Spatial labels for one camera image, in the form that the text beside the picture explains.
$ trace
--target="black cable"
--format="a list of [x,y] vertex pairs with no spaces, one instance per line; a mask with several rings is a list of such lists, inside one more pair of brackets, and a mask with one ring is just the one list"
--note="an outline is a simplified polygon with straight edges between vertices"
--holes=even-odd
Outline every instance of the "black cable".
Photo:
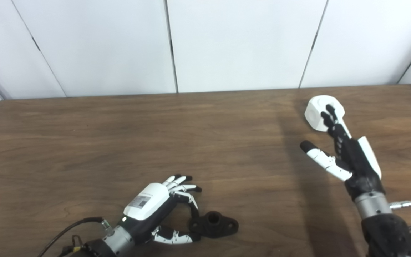
[[65,228],[63,231],[61,231],[56,237],[54,237],[45,247],[42,249],[42,251],[39,253],[37,257],[41,257],[42,255],[47,252],[47,250],[54,244],[62,235],[64,235],[66,232],[68,232],[70,229],[73,227],[80,225],[82,223],[87,223],[87,222],[98,222],[101,223],[104,219],[102,217],[89,217],[89,218],[84,218],[83,220],[77,221],[76,223],[71,224],[67,228]]

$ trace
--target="black flange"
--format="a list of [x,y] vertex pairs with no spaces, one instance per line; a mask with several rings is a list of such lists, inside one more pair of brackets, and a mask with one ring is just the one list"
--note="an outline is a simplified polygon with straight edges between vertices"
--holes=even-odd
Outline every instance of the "black flange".
[[188,227],[191,232],[201,236],[219,238],[237,233],[239,223],[233,218],[211,211],[202,217],[192,218]]

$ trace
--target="label sticker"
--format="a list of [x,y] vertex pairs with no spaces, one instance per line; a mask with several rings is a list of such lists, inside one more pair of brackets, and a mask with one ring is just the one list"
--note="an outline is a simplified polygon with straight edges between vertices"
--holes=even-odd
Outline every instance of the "label sticker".
[[138,195],[132,200],[128,206],[142,209],[144,205],[150,200],[151,197]]

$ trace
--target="robotic hand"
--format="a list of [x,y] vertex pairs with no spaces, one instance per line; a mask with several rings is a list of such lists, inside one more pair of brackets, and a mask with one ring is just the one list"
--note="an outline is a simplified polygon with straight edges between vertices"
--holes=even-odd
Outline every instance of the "robotic hand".
[[329,173],[345,182],[345,187],[361,216],[370,257],[411,257],[411,227],[392,210],[411,206],[411,201],[388,204],[381,183],[381,171],[366,137],[352,138],[334,107],[321,112],[328,134],[334,139],[337,158],[309,141],[301,149]]
[[202,189],[196,185],[183,184],[190,180],[192,180],[191,176],[174,175],[163,183],[151,183],[127,205],[114,229],[103,218],[84,219],[63,230],[38,256],[42,256],[66,231],[79,223],[89,221],[100,222],[107,236],[103,239],[88,241],[80,247],[65,247],[64,249],[68,250],[63,250],[64,254],[60,256],[74,252],[72,257],[124,257],[129,255],[135,245],[150,241],[165,244],[186,244],[198,241],[201,238],[199,234],[179,232],[160,224],[177,203],[189,205],[192,218],[199,216],[196,201],[188,192],[201,192]]

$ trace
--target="wooden table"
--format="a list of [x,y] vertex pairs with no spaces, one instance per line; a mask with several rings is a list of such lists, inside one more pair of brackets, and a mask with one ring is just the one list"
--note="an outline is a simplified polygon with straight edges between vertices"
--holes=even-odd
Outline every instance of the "wooden table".
[[[137,256],[364,256],[360,218],[343,183],[300,149],[333,152],[303,112],[335,96],[356,137],[366,135],[389,201],[411,200],[411,86],[238,91],[0,101],[0,256],[36,256],[69,224],[112,224],[147,184],[193,176],[201,214],[216,210],[238,234]],[[411,209],[397,212],[411,223]],[[188,207],[164,222],[185,230]],[[99,225],[72,231],[103,236]],[[70,243],[66,234],[46,256]]]

